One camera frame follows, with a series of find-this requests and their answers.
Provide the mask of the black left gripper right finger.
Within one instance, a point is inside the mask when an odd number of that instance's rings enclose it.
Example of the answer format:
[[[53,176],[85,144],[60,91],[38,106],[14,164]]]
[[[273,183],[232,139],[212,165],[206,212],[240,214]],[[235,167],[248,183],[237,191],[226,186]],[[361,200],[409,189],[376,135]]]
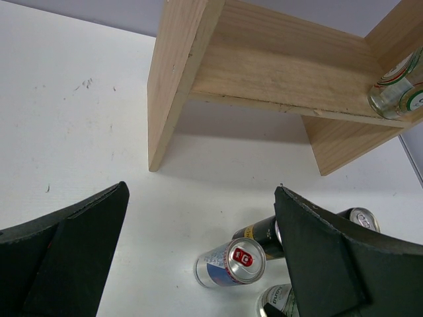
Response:
[[[274,195],[300,316],[422,315],[422,245],[361,227],[285,186]]]

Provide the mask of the clear Chang soda bottle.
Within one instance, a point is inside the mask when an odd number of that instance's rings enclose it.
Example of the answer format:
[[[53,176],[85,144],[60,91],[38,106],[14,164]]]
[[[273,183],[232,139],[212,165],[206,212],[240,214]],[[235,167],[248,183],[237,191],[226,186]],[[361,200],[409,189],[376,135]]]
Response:
[[[256,313],[261,317],[299,317],[291,284],[274,285],[266,289],[257,300]]]
[[[422,107],[422,48],[418,48],[382,76],[367,101],[381,117],[397,119]]]

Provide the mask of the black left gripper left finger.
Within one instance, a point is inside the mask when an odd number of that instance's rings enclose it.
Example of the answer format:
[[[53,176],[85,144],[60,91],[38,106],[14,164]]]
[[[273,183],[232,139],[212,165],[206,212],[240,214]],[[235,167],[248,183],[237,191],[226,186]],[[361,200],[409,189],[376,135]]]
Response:
[[[1,230],[1,315],[96,316],[129,197],[119,182]]]

